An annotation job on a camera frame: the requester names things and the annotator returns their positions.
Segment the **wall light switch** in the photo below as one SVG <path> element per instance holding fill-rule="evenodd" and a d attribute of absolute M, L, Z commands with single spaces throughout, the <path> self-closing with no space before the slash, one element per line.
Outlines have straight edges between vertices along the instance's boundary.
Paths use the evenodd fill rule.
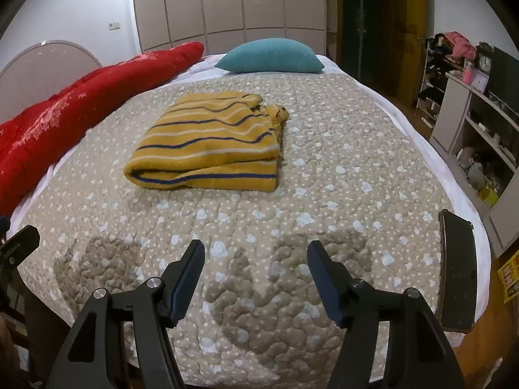
<path fill-rule="evenodd" d="M 121 24 L 118 22 L 113 22 L 113 23 L 109 24 L 110 31 L 115 31 L 115 30 L 120 30 L 120 29 L 121 29 Z"/>

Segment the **black smartphone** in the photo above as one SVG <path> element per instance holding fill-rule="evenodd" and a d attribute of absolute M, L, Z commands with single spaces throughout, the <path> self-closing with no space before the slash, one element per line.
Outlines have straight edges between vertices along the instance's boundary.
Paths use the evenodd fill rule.
<path fill-rule="evenodd" d="M 477 253 L 471 222 L 442 209 L 441 285 L 436 317 L 445 331 L 468 334 L 477 306 Z"/>

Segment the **yellow striped knit sweater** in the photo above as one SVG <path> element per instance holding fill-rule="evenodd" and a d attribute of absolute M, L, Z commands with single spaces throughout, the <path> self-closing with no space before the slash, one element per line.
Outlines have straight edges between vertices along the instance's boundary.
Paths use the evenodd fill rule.
<path fill-rule="evenodd" d="M 124 176 L 145 189 L 272 192 L 288 111 L 228 90 L 175 101 L 142 136 Z"/>

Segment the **beige dotted bed cover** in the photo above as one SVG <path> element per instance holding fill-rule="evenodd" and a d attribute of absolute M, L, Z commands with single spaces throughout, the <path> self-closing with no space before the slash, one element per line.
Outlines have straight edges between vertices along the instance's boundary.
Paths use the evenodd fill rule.
<path fill-rule="evenodd" d="M 274 192 L 139 188 L 122 173 L 177 98 L 239 90 L 289 111 Z M 343 333 L 306 263 L 319 240 L 354 277 L 418 289 L 436 306 L 438 213 L 450 206 L 423 156 L 342 74 L 269 74 L 169 85 L 130 99 L 90 131 L 24 221 L 41 244 L 19 267 L 67 322 L 98 287 L 136 288 L 202 241 L 206 261 L 186 318 L 169 333 L 188 384 L 319 388 Z"/>

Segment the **pink clothes pile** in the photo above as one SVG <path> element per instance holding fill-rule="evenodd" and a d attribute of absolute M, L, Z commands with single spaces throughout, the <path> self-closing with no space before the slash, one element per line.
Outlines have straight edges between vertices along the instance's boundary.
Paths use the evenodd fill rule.
<path fill-rule="evenodd" d="M 459 32 L 445 32 L 444 36 L 452 46 L 452 56 L 455 59 L 464 58 L 472 61 L 475 60 L 477 49 L 465 36 Z"/>

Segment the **teal pillow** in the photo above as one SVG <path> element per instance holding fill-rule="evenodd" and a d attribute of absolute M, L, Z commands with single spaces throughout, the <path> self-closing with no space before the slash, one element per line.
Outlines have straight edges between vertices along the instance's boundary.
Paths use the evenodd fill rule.
<path fill-rule="evenodd" d="M 233 48 L 215 66 L 231 73 L 319 73 L 325 68 L 310 47 L 285 38 L 247 42 Z"/>

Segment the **black television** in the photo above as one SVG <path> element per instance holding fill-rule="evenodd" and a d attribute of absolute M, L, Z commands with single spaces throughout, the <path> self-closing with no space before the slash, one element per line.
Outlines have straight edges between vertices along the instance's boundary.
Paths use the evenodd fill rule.
<path fill-rule="evenodd" d="M 512 111 L 518 112 L 519 61 L 499 47 L 493 48 L 488 90 Z"/>

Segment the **brown wooden door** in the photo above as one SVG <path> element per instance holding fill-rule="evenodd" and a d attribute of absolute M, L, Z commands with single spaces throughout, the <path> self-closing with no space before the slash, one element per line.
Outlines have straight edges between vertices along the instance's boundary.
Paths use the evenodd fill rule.
<path fill-rule="evenodd" d="M 418 92 L 427 0 L 342 0 L 340 66 L 377 92 L 409 104 Z"/>

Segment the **white bed sheet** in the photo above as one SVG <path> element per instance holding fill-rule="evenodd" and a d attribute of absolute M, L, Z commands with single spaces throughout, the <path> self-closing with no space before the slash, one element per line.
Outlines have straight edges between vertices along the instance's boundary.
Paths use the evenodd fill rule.
<path fill-rule="evenodd" d="M 220 61 L 224 55 L 225 53 L 204 56 L 202 57 L 202 60 L 194 64 L 193 67 L 188 68 L 184 73 L 179 74 L 176 78 L 170 80 L 169 83 L 160 87 L 168 86 L 170 83 L 193 83 L 223 77 L 227 73 L 220 68 L 216 68 L 215 64 Z M 404 116 L 402 111 L 399 110 L 395 104 L 390 102 L 389 99 L 383 97 L 374 89 L 371 89 L 351 77 L 328 57 L 320 54 L 318 54 L 317 57 L 325 66 L 323 74 L 343 74 L 351 79 L 359 89 L 362 89 L 365 93 L 370 95 L 378 108 L 384 111 L 392 120 L 393 124 L 414 143 L 414 146 L 418 150 L 420 150 L 429 169 L 434 172 L 445 189 L 452 207 L 454 208 L 454 213 L 469 222 L 472 222 L 472 225 L 474 226 L 473 234 L 476 247 L 478 277 L 477 304 L 474 314 L 475 325 L 487 310 L 490 298 L 492 250 L 490 248 L 487 231 L 485 230 L 483 221 L 480 218 L 474 203 L 470 201 L 462 186 L 456 181 L 456 179 L 459 178 L 459 174 L 455 170 L 451 169 L 450 165 L 440 156 L 436 148 L 414 129 L 407 117 Z M 26 216 L 29 208 L 35 204 L 38 196 L 41 195 L 41 192 L 43 192 L 43 190 L 49 185 L 51 180 L 58 173 L 59 169 L 63 167 L 77 149 L 78 145 L 72 147 L 57 163 L 51 164 L 47 172 L 36 185 L 35 190 L 30 191 L 18 204 L 14 213 L 11 215 L 11 227 L 7 232 L 7 237 L 14 236 L 14 234 L 16 234 L 20 229 L 21 221 Z"/>

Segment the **white shelf unit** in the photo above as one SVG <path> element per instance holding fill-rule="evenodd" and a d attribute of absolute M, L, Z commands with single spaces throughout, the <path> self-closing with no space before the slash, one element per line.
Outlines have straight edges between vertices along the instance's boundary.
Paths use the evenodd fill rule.
<path fill-rule="evenodd" d="M 459 174 L 500 257 L 518 239 L 518 112 L 488 90 L 494 47 L 474 47 L 474 61 L 455 59 L 444 33 L 427 39 L 415 111 L 431 130 L 430 143 Z M 471 85 L 462 81 L 469 62 Z"/>

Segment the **pink cup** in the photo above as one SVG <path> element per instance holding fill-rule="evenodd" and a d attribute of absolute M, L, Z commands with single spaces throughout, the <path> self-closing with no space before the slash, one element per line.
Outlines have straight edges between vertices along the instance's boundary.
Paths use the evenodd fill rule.
<path fill-rule="evenodd" d="M 467 85 L 471 85 L 474 76 L 474 65 L 472 62 L 469 62 L 464 66 L 462 81 Z"/>

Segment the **white bed headboard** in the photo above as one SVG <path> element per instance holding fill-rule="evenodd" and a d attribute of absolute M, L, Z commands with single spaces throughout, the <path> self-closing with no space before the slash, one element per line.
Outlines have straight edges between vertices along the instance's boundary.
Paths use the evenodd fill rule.
<path fill-rule="evenodd" d="M 101 67 L 88 50 L 69 41 L 41 41 L 1 71 L 0 120 L 5 123 Z"/>

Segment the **red patterned quilt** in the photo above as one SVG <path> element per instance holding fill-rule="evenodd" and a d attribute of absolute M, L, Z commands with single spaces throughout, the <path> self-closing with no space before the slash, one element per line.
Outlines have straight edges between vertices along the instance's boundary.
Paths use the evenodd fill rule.
<path fill-rule="evenodd" d="M 98 68 L 1 125 L 1 214 L 10 216 L 48 167 L 133 96 L 199 62 L 204 45 L 183 43 Z"/>

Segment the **white wardrobe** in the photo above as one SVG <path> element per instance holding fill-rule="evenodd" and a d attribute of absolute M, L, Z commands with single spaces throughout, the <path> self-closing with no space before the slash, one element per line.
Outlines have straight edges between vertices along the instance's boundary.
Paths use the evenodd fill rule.
<path fill-rule="evenodd" d="M 288 38 L 337 60 L 339 0 L 133 0 L 140 48 L 200 41 L 207 54 Z"/>

